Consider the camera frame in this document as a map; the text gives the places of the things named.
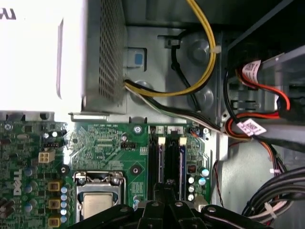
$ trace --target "cable label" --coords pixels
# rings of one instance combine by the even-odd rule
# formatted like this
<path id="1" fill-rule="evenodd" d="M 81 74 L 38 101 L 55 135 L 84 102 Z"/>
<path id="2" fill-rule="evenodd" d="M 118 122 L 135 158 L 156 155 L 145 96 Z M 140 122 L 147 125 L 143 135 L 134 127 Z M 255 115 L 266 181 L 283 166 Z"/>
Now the cable label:
<path id="1" fill-rule="evenodd" d="M 262 133 L 267 132 L 265 128 L 260 126 L 257 122 L 255 122 L 251 118 L 244 121 L 243 123 L 242 122 L 238 123 L 237 126 L 248 136 L 261 135 Z"/>
<path id="2" fill-rule="evenodd" d="M 258 83 L 257 72 L 261 62 L 261 60 L 253 61 L 243 67 L 243 74 L 248 78 L 248 80 Z"/>

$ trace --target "white connector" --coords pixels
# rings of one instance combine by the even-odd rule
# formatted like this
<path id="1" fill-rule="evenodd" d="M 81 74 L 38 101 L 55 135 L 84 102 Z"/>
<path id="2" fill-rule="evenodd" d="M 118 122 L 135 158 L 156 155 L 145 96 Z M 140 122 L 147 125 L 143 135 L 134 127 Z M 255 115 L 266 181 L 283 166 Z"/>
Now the white connector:
<path id="1" fill-rule="evenodd" d="M 50 163 L 55 160 L 55 150 L 43 151 L 38 154 L 38 163 Z"/>
<path id="2" fill-rule="evenodd" d="M 180 146 L 185 146 L 186 145 L 186 141 L 187 141 L 187 138 L 186 137 L 181 137 L 179 139 L 179 145 Z"/>
<path id="3" fill-rule="evenodd" d="M 159 137 L 158 138 L 158 145 L 159 146 L 165 145 L 165 137 Z"/>

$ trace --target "yellow wire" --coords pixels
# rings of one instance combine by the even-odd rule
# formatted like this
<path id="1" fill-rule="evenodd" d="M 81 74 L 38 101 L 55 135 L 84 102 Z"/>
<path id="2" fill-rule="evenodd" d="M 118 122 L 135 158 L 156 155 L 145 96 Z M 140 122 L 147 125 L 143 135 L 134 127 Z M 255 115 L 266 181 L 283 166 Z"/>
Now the yellow wire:
<path id="1" fill-rule="evenodd" d="M 208 19 L 206 18 L 206 16 L 204 15 L 204 13 L 200 9 L 200 7 L 197 5 L 197 3 L 194 0 L 186 0 L 186 1 L 190 5 L 190 7 L 192 8 L 194 14 L 197 16 L 200 23 L 202 24 L 202 26 L 205 30 L 205 33 L 207 35 L 208 41 L 209 41 L 209 45 L 210 45 L 210 60 L 209 60 L 208 66 L 207 66 L 206 70 L 204 71 L 201 79 L 197 83 L 192 85 L 191 87 L 186 88 L 182 91 L 168 92 L 168 93 L 150 92 L 150 91 L 146 91 L 144 89 L 139 89 L 137 87 L 134 87 L 129 83 L 125 83 L 125 85 L 127 87 L 129 87 L 131 90 L 133 90 L 134 92 L 142 94 L 142 95 L 146 95 L 146 96 L 149 96 L 149 97 L 169 97 L 169 96 L 183 95 L 183 94 L 192 92 L 195 89 L 199 88 L 211 76 L 211 74 L 213 72 L 213 69 L 214 69 L 214 66 L 215 66 L 215 62 L 216 62 L 216 54 L 214 52 L 212 52 L 212 50 L 216 46 L 214 34 L 213 34 L 213 31 L 212 31 L 212 28 L 209 24 Z"/>

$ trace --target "cable tie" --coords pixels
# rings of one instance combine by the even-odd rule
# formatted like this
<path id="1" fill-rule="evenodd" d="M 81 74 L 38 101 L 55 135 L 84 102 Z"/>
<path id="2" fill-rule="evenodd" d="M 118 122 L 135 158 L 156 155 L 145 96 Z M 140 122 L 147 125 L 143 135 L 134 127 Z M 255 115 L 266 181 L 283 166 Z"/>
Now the cable tie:
<path id="1" fill-rule="evenodd" d="M 214 48 L 212 48 L 210 50 L 210 52 L 213 52 L 213 53 L 216 53 L 216 54 L 221 53 L 221 46 L 220 45 L 216 45 Z"/>
<path id="2" fill-rule="evenodd" d="M 270 173 L 281 173 L 281 171 L 279 169 L 274 169 L 274 168 L 271 168 L 270 169 Z"/>
<path id="3" fill-rule="evenodd" d="M 273 211 L 272 206 L 267 202 L 265 202 L 264 205 L 265 205 L 266 211 L 272 216 L 272 218 L 276 219 L 277 216 L 276 216 L 275 212 Z"/>

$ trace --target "cpu socket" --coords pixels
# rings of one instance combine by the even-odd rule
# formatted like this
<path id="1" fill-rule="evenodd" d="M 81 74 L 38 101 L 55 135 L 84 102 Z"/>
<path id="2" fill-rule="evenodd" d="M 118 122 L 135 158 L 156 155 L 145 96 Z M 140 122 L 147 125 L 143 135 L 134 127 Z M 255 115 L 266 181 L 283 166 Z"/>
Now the cpu socket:
<path id="1" fill-rule="evenodd" d="M 126 178 L 121 171 L 77 171 L 73 180 L 75 223 L 126 203 Z"/>

